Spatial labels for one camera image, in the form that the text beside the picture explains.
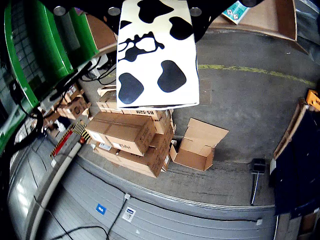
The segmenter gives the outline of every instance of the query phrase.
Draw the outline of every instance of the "black spot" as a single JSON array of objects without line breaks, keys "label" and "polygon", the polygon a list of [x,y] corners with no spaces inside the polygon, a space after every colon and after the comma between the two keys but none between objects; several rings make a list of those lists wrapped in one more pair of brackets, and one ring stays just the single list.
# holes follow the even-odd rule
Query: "black spot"
[{"label": "black spot", "polygon": [[165,60],[161,67],[163,73],[158,79],[158,85],[165,93],[171,93],[187,82],[185,74],[174,61]]},{"label": "black spot", "polygon": [[119,99],[124,104],[132,104],[144,91],[142,83],[130,73],[123,73],[119,76],[121,88]]},{"label": "black spot", "polygon": [[[155,45],[155,49],[154,50],[146,51],[144,49],[139,49],[139,48],[136,47],[136,44],[138,42],[140,42],[144,38],[153,38],[154,45]],[[119,43],[119,45],[120,44],[126,44],[126,47],[124,49],[120,50],[119,53],[124,51],[127,48],[129,43],[133,43],[134,46],[129,48],[128,50],[126,50],[125,57],[119,59],[118,62],[120,62],[121,60],[127,60],[129,62],[133,62],[133,61],[135,61],[137,59],[138,55],[140,55],[140,54],[149,54],[149,53],[153,53],[153,52],[157,51],[158,48],[161,48],[161,49],[165,48],[165,45],[163,45],[162,43],[156,41],[154,33],[152,31],[149,32],[149,33],[143,34],[142,37],[139,37],[138,35],[135,35],[133,40],[128,38],[124,42]]]},{"label": "black spot", "polygon": [[194,33],[192,25],[181,17],[173,16],[170,17],[169,21],[172,23],[170,35],[175,39],[185,40]]},{"label": "black spot", "polygon": [[195,55],[195,69],[196,69],[196,74],[198,75],[199,78],[199,72],[198,72],[198,55]]},{"label": "black spot", "polygon": [[140,7],[139,18],[147,24],[152,24],[156,17],[168,14],[174,10],[159,0],[142,0],[137,5]]},{"label": "black spot", "polygon": [[127,26],[129,24],[132,24],[132,22],[131,21],[122,20],[120,22],[120,29],[123,29],[125,26]]}]

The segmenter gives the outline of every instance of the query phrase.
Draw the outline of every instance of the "blue sticker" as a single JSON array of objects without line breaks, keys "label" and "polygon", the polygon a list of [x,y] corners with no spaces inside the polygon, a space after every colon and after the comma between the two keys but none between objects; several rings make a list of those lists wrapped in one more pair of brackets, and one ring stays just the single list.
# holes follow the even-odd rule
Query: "blue sticker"
[{"label": "blue sticker", "polygon": [[102,206],[100,203],[98,203],[98,206],[96,206],[96,209],[99,213],[101,213],[102,215],[105,215],[107,209]]}]

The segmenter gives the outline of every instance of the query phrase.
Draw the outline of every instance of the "orange object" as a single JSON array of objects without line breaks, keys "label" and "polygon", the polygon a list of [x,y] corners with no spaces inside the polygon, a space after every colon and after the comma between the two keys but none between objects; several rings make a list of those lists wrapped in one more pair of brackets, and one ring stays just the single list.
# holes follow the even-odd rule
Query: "orange object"
[{"label": "orange object", "polygon": [[306,102],[320,111],[320,98],[318,97],[317,91],[309,89]]}]

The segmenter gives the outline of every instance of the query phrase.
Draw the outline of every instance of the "metal bolt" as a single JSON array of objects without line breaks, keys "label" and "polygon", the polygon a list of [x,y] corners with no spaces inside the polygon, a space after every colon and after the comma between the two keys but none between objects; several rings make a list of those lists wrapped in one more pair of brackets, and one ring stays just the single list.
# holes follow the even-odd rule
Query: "metal bolt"
[{"label": "metal bolt", "polygon": [[108,9],[108,14],[111,16],[117,16],[121,13],[120,8],[112,6]]},{"label": "metal bolt", "polygon": [[202,10],[198,7],[190,8],[190,15],[192,17],[199,17],[202,14]]},{"label": "metal bolt", "polygon": [[66,14],[66,9],[63,7],[63,6],[56,6],[54,9],[53,9],[53,13],[54,15],[56,16],[63,16]]}]

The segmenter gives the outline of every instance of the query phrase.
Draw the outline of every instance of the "corrugated metal panel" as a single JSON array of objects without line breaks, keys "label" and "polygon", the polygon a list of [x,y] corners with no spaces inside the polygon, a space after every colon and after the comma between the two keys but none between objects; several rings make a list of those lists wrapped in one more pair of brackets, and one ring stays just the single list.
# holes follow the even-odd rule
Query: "corrugated metal panel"
[{"label": "corrugated metal panel", "polygon": [[44,137],[37,138],[32,146],[28,146],[25,154],[13,170],[8,196],[8,209],[17,236],[21,239],[25,231],[27,215],[30,210],[34,194],[39,183],[50,166],[50,149],[53,145],[49,141],[43,142]]},{"label": "corrugated metal panel", "polygon": [[[99,225],[108,231],[108,228],[96,220],[86,209],[84,209],[77,200],[75,200],[63,187],[57,189],[54,193],[55,200],[51,203],[50,210],[59,223],[66,231],[77,228],[79,226]],[[63,234],[64,231],[58,225],[57,221],[46,213],[39,226],[37,239],[44,240],[54,238]],[[105,240],[106,234],[102,229],[80,229],[70,233],[73,239],[81,240]]]},{"label": "corrugated metal panel", "polygon": [[[61,181],[62,188],[56,192],[51,210],[58,221],[70,230],[79,226],[99,224],[108,231],[124,201],[124,193],[95,177],[79,164],[73,163]],[[107,208],[100,214],[98,204]],[[126,207],[136,210],[132,222],[122,219]],[[128,240],[208,240],[208,239],[272,239],[274,218],[256,220],[216,220],[165,209],[131,197],[125,204],[119,219],[113,226],[110,239]],[[42,220],[38,239],[55,237],[63,231],[54,221]],[[81,229],[71,235],[79,239],[105,239],[100,229]]]},{"label": "corrugated metal panel", "polygon": [[[122,191],[83,170],[78,164],[72,165],[61,183],[90,215],[108,228],[111,226],[124,202]],[[96,210],[98,204],[106,208],[104,215]]]},{"label": "corrugated metal panel", "polygon": [[126,206],[136,210],[132,222],[120,218],[113,230],[138,239],[271,239],[273,224],[254,221],[220,221],[173,212],[131,198]]}]

